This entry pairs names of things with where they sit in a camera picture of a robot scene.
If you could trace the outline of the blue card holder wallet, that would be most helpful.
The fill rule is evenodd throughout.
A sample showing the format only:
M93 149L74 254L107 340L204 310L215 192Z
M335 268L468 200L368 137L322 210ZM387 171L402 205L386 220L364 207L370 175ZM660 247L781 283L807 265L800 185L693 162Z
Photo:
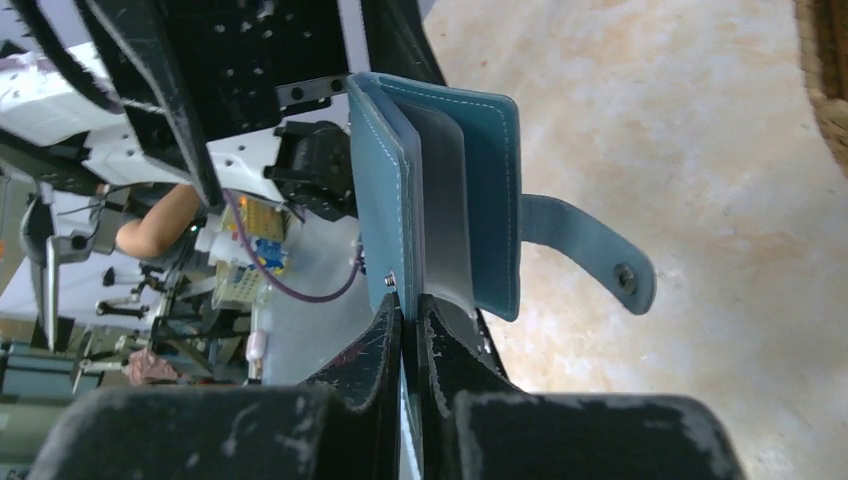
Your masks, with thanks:
M529 242L570 258L631 313L649 311L656 278L639 248L565 201L523 192L511 98L376 72L347 88L372 306L395 292L412 319L430 294L512 321Z

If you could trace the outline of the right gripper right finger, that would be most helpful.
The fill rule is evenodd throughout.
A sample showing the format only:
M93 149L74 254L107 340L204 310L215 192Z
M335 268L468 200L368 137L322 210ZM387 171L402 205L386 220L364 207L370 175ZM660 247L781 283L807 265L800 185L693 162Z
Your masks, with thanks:
M481 479L484 453L476 408L492 395L519 393L451 330L453 318L442 301L418 300L418 391L422 477Z

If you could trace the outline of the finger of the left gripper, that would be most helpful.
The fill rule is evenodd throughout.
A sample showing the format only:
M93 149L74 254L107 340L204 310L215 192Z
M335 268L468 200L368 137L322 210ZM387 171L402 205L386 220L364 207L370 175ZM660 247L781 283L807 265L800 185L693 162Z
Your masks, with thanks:
M220 204L222 187L155 3L86 1L84 5L150 87L202 202L209 207ZM35 1L12 1L10 6L42 47L47 59L75 90L105 111L117 113L121 110L121 103L97 86L91 74L65 51Z

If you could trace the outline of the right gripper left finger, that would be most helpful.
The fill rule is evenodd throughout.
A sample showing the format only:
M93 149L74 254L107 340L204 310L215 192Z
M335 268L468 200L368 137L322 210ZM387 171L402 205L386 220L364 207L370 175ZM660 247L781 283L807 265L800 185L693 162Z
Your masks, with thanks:
M399 477L398 295L382 299L369 328L305 383L305 479Z

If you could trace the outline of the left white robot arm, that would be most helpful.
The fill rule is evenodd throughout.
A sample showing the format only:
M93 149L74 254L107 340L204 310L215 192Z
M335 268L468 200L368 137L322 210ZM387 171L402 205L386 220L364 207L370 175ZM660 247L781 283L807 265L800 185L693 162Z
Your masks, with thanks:
M5 1L36 46L1 41L1 154L54 189L185 183L336 221L356 212L350 144L305 122L346 90L334 1L76 1L64 44L45 1Z

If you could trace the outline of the person forearm in background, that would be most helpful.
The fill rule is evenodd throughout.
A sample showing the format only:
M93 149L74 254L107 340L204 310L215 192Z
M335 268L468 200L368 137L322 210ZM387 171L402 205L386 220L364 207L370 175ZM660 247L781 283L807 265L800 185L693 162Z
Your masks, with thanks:
M201 199L195 189L177 185L141 219L121 226L116 246L134 258L149 259L164 254L194 221Z

